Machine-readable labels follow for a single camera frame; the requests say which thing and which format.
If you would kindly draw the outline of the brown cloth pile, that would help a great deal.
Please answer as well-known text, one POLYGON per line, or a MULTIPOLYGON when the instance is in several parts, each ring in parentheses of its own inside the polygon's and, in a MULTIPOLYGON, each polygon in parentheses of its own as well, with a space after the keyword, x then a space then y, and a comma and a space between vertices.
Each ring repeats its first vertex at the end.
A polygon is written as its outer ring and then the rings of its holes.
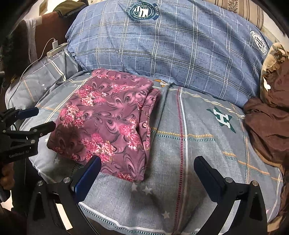
POLYGON ((281 204, 269 234, 288 234, 288 51, 274 43, 263 62, 260 96, 243 107, 245 127, 257 155, 283 178, 281 204))

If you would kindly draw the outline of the blue plaid pillow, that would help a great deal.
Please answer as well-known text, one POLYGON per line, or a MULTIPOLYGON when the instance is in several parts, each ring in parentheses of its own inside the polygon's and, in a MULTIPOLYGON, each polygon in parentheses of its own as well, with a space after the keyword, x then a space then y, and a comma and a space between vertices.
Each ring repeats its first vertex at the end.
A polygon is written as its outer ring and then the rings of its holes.
POLYGON ((260 95, 271 46, 255 25, 205 1, 102 1, 78 13, 66 39, 86 71, 161 79, 239 107, 260 95))

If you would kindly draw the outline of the olive green cloth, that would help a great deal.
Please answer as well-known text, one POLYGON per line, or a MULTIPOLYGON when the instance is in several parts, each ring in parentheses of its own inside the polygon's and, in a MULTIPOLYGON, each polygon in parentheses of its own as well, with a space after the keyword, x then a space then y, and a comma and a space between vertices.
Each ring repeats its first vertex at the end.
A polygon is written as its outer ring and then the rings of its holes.
POLYGON ((88 1, 64 1, 57 5, 53 12, 56 12, 59 17, 67 18, 69 16, 72 16, 79 11, 81 11, 83 8, 88 6, 88 1))

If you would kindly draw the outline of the pink floral shirt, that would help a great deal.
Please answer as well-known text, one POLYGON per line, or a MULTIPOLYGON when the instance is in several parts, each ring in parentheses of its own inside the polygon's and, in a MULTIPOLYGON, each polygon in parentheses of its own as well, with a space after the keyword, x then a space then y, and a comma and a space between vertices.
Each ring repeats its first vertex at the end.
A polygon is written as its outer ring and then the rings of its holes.
POLYGON ((152 80, 120 71, 94 70, 62 108, 47 147, 130 182, 144 179, 150 154, 150 116, 160 96, 152 80))

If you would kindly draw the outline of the brown wooden headboard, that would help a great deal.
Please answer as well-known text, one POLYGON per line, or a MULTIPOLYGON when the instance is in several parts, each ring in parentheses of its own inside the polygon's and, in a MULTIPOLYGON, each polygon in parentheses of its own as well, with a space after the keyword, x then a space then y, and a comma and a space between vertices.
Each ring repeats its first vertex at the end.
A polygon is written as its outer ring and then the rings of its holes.
POLYGON ((21 62, 35 61, 43 49, 45 52, 52 49, 51 43, 45 47, 49 39, 54 38, 59 44, 67 41, 65 35, 71 24, 72 20, 60 17, 57 12, 20 21, 12 33, 14 58, 21 62))

